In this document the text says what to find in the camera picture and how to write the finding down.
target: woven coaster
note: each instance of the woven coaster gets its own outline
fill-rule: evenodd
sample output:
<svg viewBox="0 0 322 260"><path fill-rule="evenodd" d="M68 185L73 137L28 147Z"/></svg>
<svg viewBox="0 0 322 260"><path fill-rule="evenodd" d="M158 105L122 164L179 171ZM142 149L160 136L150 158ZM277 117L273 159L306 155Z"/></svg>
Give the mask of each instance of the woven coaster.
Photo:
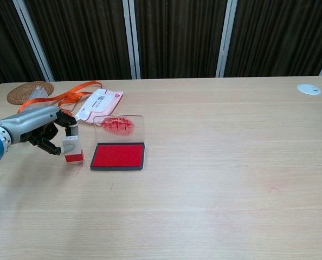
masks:
<svg viewBox="0 0 322 260"><path fill-rule="evenodd" d="M13 105L22 105L24 104L35 90L37 86L43 87L48 95L54 91L54 86L49 82L44 81L33 81L23 84L19 87L16 87L7 95L7 101Z"/></svg>

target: wooden table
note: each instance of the wooden table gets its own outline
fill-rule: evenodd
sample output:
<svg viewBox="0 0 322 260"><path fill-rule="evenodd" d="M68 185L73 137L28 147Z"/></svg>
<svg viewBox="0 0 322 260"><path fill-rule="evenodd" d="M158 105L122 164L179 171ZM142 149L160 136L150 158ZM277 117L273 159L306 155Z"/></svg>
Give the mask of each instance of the wooden table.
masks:
<svg viewBox="0 0 322 260"><path fill-rule="evenodd" d="M0 259L322 259L322 93L296 89L322 77L103 83L125 93L115 114L145 117L144 169L91 171L83 122L83 165L10 147Z"/></svg>

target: black curtain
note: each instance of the black curtain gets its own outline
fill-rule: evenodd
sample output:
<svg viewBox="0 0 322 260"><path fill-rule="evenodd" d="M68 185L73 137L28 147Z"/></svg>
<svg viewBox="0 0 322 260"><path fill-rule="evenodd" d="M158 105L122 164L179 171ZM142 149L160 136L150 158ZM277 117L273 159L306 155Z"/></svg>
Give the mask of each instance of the black curtain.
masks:
<svg viewBox="0 0 322 260"><path fill-rule="evenodd" d="M240 0L224 75L306 76L322 69L322 0Z"/></svg>
<svg viewBox="0 0 322 260"><path fill-rule="evenodd" d="M141 76L214 77L227 0L135 0Z"/></svg>
<svg viewBox="0 0 322 260"><path fill-rule="evenodd" d="M12 1L0 0L0 83L44 80Z"/></svg>
<svg viewBox="0 0 322 260"><path fill-rule="evenodd" d="M121 0L25 0L55 80L130 79Z"/></svg>

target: red stamp impression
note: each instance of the red stamp impression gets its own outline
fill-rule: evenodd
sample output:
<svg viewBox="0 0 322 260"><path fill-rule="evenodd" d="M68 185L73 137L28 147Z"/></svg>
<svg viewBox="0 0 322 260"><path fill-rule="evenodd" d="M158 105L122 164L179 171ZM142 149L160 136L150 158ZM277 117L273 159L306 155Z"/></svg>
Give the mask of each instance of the red stamp impression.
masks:
<svg viewBox="0 0 322 260"><path fill-rule="evenodd" d="M123 117L107 118L103 121L102 127L109 133L123 136L130 135L134 131L133 122Z"/></svg>

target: orange ribbon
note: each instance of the orange ribbon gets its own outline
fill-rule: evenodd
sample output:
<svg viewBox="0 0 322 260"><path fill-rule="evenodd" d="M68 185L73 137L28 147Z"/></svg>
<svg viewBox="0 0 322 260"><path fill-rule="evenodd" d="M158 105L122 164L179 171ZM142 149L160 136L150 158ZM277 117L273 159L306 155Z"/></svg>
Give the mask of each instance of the orange ribbon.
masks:
<svg viewBox="0 0 322 260"><path fill-rule="evenodd" d="M38 99L30 99L28 101L26 101L18 110L18 113L20 113L24 108L26 108L28 105L30 104L34 104L34 103L38 103L38 102L48 102L48 101L56 101L56 100L61 100L59 102L59 108L64 111L66 114L68 115L72 115L70 110L68 109L64 109L61 108L62 104L71 104L71 103L77 103L79 102L79 100L81 99L82 96L88 95L88 94L92 94L92 92L77 92L78 90L82 89L82 88L86 88L90 85L100 85L101 88L103 87L101 82L98 81L88 81L85 82L83 84L80 84L72 89L70 89L69 91L55 96L55 97L44 97L44 98L38 98Z"/></svg>

